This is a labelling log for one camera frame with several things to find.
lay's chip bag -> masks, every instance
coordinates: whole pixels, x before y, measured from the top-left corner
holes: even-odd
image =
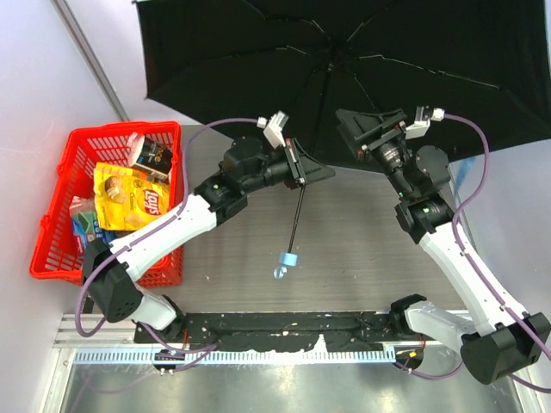
[[[152,182],[143,172],[97,163],[94,194],[100,227],[111,231],[136,231],[169,208],[170,189]]]

white wall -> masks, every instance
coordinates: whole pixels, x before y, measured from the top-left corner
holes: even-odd
[[[463,183],[469,196],[480,181],[482,158]],[[480,255],[532,314],[551,319],[551,140],[490,156],[490,175],[467,219]],[[551,387],[551,363],[542,355],[530,370],[535,383]],[[551,396],[544,396],[551,411]]]
[[[131,120],[194,120],[145,98],[138,11],[130,0],[68,0]]]
[[[0,2],[0,410],[35,413],[61,314],[77,289],[28,275],[72,129],[115,114],[48,1]]]

red plastic basket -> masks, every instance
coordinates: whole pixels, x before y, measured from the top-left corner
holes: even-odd
[[[48,213],[40,220],[30,274],[38,279],[58,279],[81,285],[82,259],[72,236],[69,205],[73,196],[93,196],[93,171],[97,162],[127,164],[128,137],[142,133],[172,147],[170,208],[183,199],[180,126],[176,122],[128,122],[74,130],[57,167],[58,181]],[[182,282],[183,247],[153,265],[139,280],[143,287],[176,286]]]

lay's logo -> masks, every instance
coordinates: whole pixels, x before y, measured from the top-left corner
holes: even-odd
[[[161,215],[158,205],[159,194],[157,192],[146,189],[140,195],[140,204],[144,206],[141,209],[143,209],[144,212],[149,213],[150,215]]]

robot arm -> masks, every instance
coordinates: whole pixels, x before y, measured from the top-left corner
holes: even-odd
[[[118,254],[90,284],[89,294],[110,323],[124,319],[151,325],[165,341],[180,340],[185,320],[166,296],[135,283],[163,256],[190,239],[222,225],[247,206],[248,194],[284,182],[291,189],[332,177],[335,172],[308,156],[294,139],[284,139],[287,116],[259,119],[265,140],[236,139],[219,170],[199,185],[187,202],[109,246],[90,243],[84,255],[83,282],[109,256]]]
[[[465,252],[457,244],[452,230],[453,211],[439,194],[450,180],[447,155],[434,146],[417,151],[407,148],[406,140],[423,136],[431,120],[443,119],[443,111],[418,108],[410,126],[406,126],[401,110],[360,114],[341,109],[337,117],[341,120],[339,131],[358,160],[370,159],[380,165],[399,195],[395,211],[400,226],[448,277],[472,318],[458,317],[415,294],[391,305],[396,329],[425,334],[453,349],[483,384],[535,363],[541,350],[505,307],[523,317],[544,342],[551,330],[549,321],[541,313],[529,315],[505,291],[472,248],[461,225],[458,232]],[[468,259],[481,270],[485,280]],[[504,305],[489,288],[501,295]]]

